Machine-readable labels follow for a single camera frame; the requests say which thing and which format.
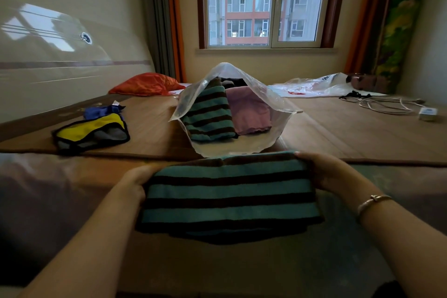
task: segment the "hand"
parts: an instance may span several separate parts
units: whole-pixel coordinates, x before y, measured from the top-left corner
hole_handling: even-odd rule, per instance
[[[339,196],[354,212],[370,195],[382,194],[372,182],[336,157],[308,152],[295,152],[295,155],[310,162],[315,187]]]
[[[139,203],[142,203],[146,198],[142,185],[162,168],[158,165],[136,167],[127,171],[113,189],[120,192],[121,196],[130,195],[137,198]]]

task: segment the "teal and brown striped towel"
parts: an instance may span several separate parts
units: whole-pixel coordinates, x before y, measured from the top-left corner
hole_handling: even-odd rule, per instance
[[[225,88],[219,78],[209,82],[181,120],[194,141],[210,142],[237,137]]]
[[[211,244],[302,233],[323,218],[306,164],[291,152],[169,166],[144,185],[136,230]]]

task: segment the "red pillow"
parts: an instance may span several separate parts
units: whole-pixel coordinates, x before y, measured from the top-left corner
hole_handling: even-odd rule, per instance
[[[115,86],[109,93],[122,95],[170,95],[169,91],[183,90],[174,78],[158,73],[143,73],[136,75]]]

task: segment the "building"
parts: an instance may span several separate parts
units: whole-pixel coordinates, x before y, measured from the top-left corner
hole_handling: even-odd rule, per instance
[[[320,4],[282,0],[279,40],[315,40]],[[210,45],[267,45],[270,11],[271,0],[208,0]]]

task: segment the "bracelet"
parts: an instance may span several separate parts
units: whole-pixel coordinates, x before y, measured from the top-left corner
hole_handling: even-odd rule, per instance
[[[381,196],[372,195],[371,199],[368,199],[366,202],[364,202],[363,204],[359,205],[359,208],[357,209],[357,222],[360,224],[360,217],[362,216],[362,213],[365,212],[365,210],[368,207],[370,207],[374,203],[378,203],[380,201],[388,200],[388,199],[393,200],[390,196],[387,196],[387,195],[381,195]]]

